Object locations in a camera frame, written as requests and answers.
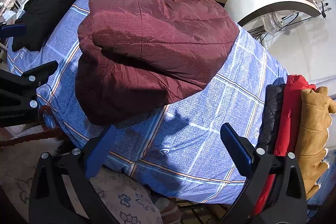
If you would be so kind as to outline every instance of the round metal bolt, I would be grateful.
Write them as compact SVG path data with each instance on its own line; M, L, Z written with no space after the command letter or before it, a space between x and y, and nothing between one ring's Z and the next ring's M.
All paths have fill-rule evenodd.
M259 155L263 155L263 154L265 154L265 150L262 149L262 148L257 148L256 152L257 152Z
M292 152L289 152L289 153L288 153L288 157L289 157L290 159L295 159L295 154L292 153Z
M47 152L44 152L42 155L41 155L41 158L42 159L46 159L46 158L48 158L49 157L49 153L47 153Z
M72 153L73 155L78 155L78 154L80 154L80 152L81 152L81 150L80 150L79 148L75 148L75 149L72 150L71 153Z
M30 106L32 108L36 108L37 107L37 102L35 100L31 100L29 104L30 104Z

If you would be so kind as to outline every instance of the blue plaid bedsheet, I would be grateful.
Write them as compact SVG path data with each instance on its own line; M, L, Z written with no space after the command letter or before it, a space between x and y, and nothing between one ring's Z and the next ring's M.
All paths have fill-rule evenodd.
M77 28L88 13L88 0L76 0L41 52L25 48L12 52L12 39L8 51L9 69L18 75L52 60L59 63L48 83L38 88L38 102L53 109L78 147L102 131L88 121L75 97L81 55ZM256 145L265 88L287 79L277 60L239 28L227 61L204 91L117 125L117 141L106 157L106 166L169 197L200 203L236 199L245 178L221 142L220 127L229 122Z

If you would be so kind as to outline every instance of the maroon puffer jacket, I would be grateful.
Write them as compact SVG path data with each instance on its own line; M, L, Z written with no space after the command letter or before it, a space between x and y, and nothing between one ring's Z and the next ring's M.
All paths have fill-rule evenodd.
M76 97L112 124L203 90L239 33L214 0L89 0Z

